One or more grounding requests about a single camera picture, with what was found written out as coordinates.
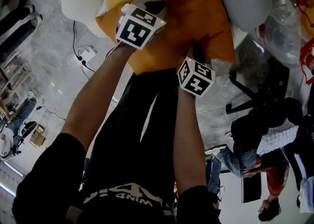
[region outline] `hand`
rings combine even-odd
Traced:
[[[260,171],[252,171],[252,170],[255,170],[256,168],[259,168],[262,164],[261,163],[258,163],[256,164],[255,166],[252,166],[252,167],[248,167],[246,169],[243,170],[243,175],[244,177],[253,177],[254,175],[256,175],[257,173],[259,173]]]

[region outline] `gray floor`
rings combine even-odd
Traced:
[[[73,100],[87,82],[87,78],[74,59],[73,21],[63,15],[60,0],[29,0],[29,2],[35,5],[36,11],[43,15],[44,20],[38,31],[17,49],[21,57],[29,61],[33,72],[32,82],[24,89],[35,91],[40,98],[39,105],[45,105],[58,116],[66,118]],[[28,19],[16,24],[7,35]],[[99,52],[90,61],[97,69],[114,44],[110,39],[97,38],[83,24],[77,23],[76,31],[76,49],[84,45],[93,45]],[[262,54],[250,38],[247,38],[238,48],[237,56],[239,63],[235,65],[218,60],[212,62],[218,77],[209,92],[202,99],[196,100],[198,121],[205,148],[220,143],[231,144],[224,138],[225,133],[230,130],[233,120],[247,114],[247,112],[232,115],[225,113],[227,103],[236,106],[249,100],[231,84],[229,70],[232,68],[239,71],[238,79],[253,90],[256,90],[257,85],[263,82],[267,73],[268,55]],[[127,66],[115,92],[118,100],[131,74],[132,70]],[[114,107],[115,103],[112,103],[108,113],[112,112]],[[44,112],[37,112],[34,119],[48,129],[45,145],[50,145],[60,131],[63,120]]]

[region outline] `power strip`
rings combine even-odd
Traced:
[[[82,47],[78,49],[78,55],[83,58],[82,61],[84,60],[86,62],[89,62],[96,54],[97,50],[92,45],[88,45],[87,48]],[[82,64],[82,61],[79,61],[76,55],[74,55],[74,59],[79,65]]]

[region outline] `orange pillow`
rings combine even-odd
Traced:
[[[200,43],[210,59],[236,62],[233,39],[222,0],[164,0],[168,12],[165,29],[129,59],[135,74],[176,68],[189,46]],[[116,43],[119,5],[96,18],[100,28]]]

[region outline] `trousers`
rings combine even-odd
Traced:
[[[26,98],[21,105],[21,109],[19,110],[19,113],[16,115],[16,117],[8,124],[7,128],[9,128],[14,136],[17,136],[19,134],[19,129],[25,119],[28,118],[28,116],[31,114],[33,109],[36,106],[36,100],[34,98],[28,99]]]
[[[214,158],[206,160],[206,184],[208,191],[213,194],[218,194],[220,190],[219,175],[221,171],[221,162]]]
[[[174,200],[173,141],[178,104],[176,70],[135,74],[95,139],[84,190],[137,183]],[[147,130],[143,126],[153,101]]]
[[[226,147],[216,155],[216,158],[223,163],[234,175],[243,178],[243,169],[256,165],[258,155],[256,150],[243,152],[234,144],[234,152]]]
[[[0,20],[0,36],[12,28],[19,20],[23,20],[30,14],[27,7],[17,8]],[[3,64],[9,55],[35,31],[31,20],[20,26],[0,45],[0,64]]]

